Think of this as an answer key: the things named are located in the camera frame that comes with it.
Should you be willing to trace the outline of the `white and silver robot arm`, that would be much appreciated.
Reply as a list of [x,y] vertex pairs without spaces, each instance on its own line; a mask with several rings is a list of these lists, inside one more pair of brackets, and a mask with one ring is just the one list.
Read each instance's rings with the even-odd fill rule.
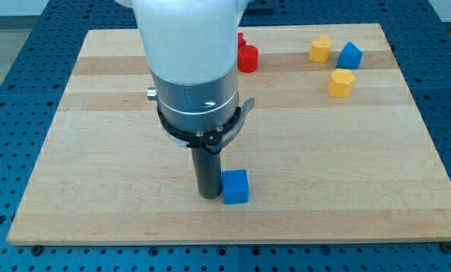
[[249,0],[116,0],[132,8],[164,120],[185,132],[225,125],[239,102],[238,25]]

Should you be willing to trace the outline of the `red block behind arm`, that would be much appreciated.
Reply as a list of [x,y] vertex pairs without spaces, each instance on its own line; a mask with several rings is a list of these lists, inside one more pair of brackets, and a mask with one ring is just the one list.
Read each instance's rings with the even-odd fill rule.
[[245,46],[247,41],[243,37],[242,32],[237,33],[237,48],[240,49],[242,46]]

